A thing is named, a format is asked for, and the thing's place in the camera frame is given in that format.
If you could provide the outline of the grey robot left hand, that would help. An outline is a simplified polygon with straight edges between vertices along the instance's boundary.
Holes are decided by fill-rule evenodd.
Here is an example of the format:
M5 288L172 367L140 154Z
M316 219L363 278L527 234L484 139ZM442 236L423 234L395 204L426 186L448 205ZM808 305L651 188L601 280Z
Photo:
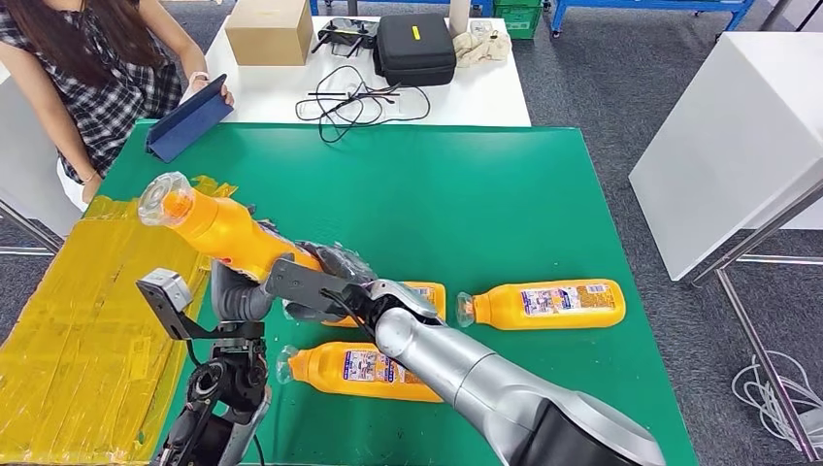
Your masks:
M210 286L219 321L262 321L275 300L267 282L255 282L217 259L211 260Z

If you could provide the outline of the person's left hand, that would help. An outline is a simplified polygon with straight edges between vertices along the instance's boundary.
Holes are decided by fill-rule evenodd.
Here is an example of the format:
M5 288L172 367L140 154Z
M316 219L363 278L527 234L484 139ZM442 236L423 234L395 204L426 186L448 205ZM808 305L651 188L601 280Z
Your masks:
M190 99L199 97L201 94L209 97L219 95L226 105L233 107L235 104L234 96L227 88L224 81L213 81L205 75L194 76L190 80L188 91L190 94Z

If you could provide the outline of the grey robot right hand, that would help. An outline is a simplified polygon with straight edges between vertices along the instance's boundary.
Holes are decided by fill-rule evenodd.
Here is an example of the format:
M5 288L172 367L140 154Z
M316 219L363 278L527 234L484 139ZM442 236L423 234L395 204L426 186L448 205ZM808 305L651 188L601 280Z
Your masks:
M329 246L298 241L296 245L313 255L327 274L353 283L369 283L378 278L372 268L356 251L349 250L339 243ZM282 300L282 304L284 311L293 319L309 321L339 321L343 319L344 311L332 305L316 310L286 299Z

